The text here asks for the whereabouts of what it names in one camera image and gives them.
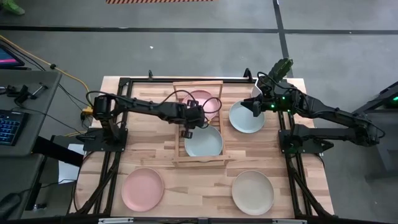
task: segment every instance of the orange striped tape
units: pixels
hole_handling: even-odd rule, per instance
[[[203,2],[213,0],[106,0],[107,4],[129,4],[129,3],[165,3],[165,2]]]

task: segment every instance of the pink plate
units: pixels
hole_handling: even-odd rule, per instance
[[[150,168],[139,168],[124,181],[122,199],[131,210],[146,212],[160,202],[163,190],[163,180],[158,172]]]
[[[204,102],[213,97],[211,95],[211,93],[205,91],[205,90],[195,90],[191,92],[192,96],[195,98],[195,100],[197,100],[199,102],[199,105],[203,105]],[[182,101],[182,103],[188,103],[188,100],[192,100],[192,97],[190,95],[187,95],[184,100]],[[206,105],[203,107],[203,109],[205,110],[205,112],[212,112],[212,111],[216,111],[218,110],[218,108],[220,108],[220,103],[218,102],[218,100],[216,99],[211,99],[209,100]],[[217,115],[217,112],[215,113],[206,113],[205,116],[207,119],[212,119]]]

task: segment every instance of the concrete floor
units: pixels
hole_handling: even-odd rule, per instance
[[[173,4],[106,5],[95,0],[17,0],[27,14],[0,12],[0,24],[162,28],[275,29],[272,0],[219,0]],[[280,0],[285,29],[398,29],[394,0]],[[88,33],[1,31],[26,50],[81,78],[91,90],[105,75],[192,75],[241,77],[246,67],[268,72],[282,57],[278,34]],[[397,81],[396,35],[286,35],[293,76],[325,104],[353,111]],[[83,87],[62,78],[73,95]],[[61,91],[49,114],[80,128],[79,110]],[[336,127],[315,120],[317,127]],[[72,132],[46,119],[41,135]],[[380,169],[375,148],[348,142],[324,156],[335,213],[343,218],[398,223],[397,179],[368,183]]]

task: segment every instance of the light blue plate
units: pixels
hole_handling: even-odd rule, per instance
[[[223,150],[223,137],[214,127],[196,127],[191,139],[185,139],[185,150],[189,156],[218,156]]]
[[[229,121],[232,126],[243,133],[255,133],[266,123],[266,115],[261,113],[257,118],[253,112],[236,102],[229,110]]]

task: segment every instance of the backlit keyboard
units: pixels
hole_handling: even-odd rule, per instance
[[[0,145],[14,146],[22,132],[27,113],[0,110]]]

